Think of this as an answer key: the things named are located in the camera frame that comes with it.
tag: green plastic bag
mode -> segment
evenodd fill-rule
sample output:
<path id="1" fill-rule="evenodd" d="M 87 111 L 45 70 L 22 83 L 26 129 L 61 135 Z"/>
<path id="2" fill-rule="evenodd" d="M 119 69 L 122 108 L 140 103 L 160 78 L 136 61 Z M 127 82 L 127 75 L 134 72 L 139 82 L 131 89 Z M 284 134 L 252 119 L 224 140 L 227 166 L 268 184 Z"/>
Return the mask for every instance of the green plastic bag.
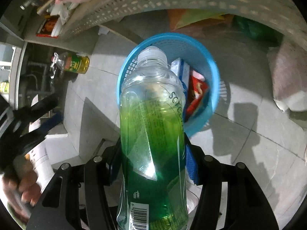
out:
<path id="1" fill-rule="evenodd" d="M 234 23 L 239 26 L 242 32 L 254 40 L 266 40 L 275 43 L 280 43 L 282 34 L 278 31 L 253 20 L 235 16 Z"/>

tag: white perforated shelf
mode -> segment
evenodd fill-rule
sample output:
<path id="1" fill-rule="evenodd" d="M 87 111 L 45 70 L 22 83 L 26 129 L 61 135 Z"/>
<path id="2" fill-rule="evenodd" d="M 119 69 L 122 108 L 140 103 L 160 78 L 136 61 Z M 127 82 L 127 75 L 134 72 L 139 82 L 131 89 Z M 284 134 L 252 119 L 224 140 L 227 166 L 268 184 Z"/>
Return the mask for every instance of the white perforated shelf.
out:
<path id="1" fill-rule="evenodd" d="M 118 17 L 168 8 L 203 8 L 250 18 L 278 30 L 307 50 L 307 25 L 292 0 L 92 0 L 76 9 L 62 37 Z"/>

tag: mesh basket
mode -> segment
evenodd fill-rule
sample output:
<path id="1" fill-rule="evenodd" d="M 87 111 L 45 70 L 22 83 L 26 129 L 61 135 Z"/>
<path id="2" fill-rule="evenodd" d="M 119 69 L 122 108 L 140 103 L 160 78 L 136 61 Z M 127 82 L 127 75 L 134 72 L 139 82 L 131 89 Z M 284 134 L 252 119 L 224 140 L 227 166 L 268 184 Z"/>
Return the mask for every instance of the mesh basket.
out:
<path id="1" fill-rule="evenodd" d="M 126 58 L 119 73 L 116 88 L 117 104 L 119 105 L 123 81 L 135 70 L 139 53 L 149 46 L 155 46 L 164 51 L 168 63 L 179 57 L 184 59 L 191 68 L 202 74 L 209 84 L 209 92 L 203 98 L 197 113 L 184 124 L 185 132 L 188 136 L 192 136 L 200 131 L 217 107 L 220 75 L 209 51 L 199 41 L 189 36 L 177 33 L 159 34 L 136 46 Z"/>

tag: red package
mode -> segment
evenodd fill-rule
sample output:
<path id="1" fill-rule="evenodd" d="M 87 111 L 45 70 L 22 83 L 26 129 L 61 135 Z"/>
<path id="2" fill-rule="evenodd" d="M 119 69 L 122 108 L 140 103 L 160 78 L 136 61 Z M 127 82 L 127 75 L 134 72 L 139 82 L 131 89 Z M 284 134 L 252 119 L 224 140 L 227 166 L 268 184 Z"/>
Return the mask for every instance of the red package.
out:
<path id="1" fill-rule="evenodd" d="M 206 82 L 190 75 L 188 90 L 189 106 L 187 107 L 185 113 L 185 120 L 188 120 L 188 118 L 196 111 L 204 95 L 207 93 L 208 88 L 209 86 Z"/>

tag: human hand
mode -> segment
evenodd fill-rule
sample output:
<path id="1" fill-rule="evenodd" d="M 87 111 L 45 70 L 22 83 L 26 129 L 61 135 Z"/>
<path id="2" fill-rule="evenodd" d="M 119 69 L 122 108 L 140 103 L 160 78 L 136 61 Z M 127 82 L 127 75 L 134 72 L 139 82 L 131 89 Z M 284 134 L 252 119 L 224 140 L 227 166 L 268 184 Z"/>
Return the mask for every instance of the human hand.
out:
<path id="1" fill-rule="evenodd" d="M 27 213 L 19 206 L 16 201 L 14 190 L 17 190 L 22 194 L 21 201 L 23 203 L 29 202 L 34 206 L 39 200 L 41 193 L 40 187 L 36 183 L 37 174 L 33 170 L 33 166 L 30 161 L 27 161 L 23 167 L 25 175 L 17 186 L 17 183 L 7 176 L 3 176 L 3 192 L 6 195 L 9 204 L 12 206 L 16 214 L 19 216 L 20 220 L 23 222 L 28 221 Z"/>

